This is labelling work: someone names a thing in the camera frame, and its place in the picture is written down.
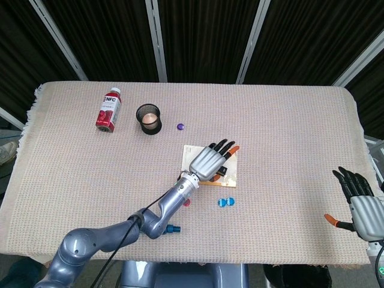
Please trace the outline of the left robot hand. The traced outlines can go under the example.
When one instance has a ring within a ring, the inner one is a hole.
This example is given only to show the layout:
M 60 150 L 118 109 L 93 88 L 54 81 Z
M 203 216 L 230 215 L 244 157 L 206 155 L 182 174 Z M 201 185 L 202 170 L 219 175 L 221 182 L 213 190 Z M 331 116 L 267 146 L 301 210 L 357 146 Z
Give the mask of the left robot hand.
M 197 176 L 200 182 L 214 177 L 223 164 L 233 155 L 235 141 L 223 139 L 204 147 L 192 160 L 188 171 Z

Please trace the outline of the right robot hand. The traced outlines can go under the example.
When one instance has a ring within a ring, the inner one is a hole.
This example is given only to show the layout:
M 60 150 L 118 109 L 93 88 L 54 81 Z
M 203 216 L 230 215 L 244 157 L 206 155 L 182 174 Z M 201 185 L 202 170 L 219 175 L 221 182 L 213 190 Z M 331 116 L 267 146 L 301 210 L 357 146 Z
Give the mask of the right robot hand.
M 352 221 L 336 220 L 325 214 L 326 221 L 336 228 L 356 232 L 367 242 L 383 240 L 383 203 L 373 193 L 365 177 L 343 167 L 332 171 L 338 179 L 349 206 Z

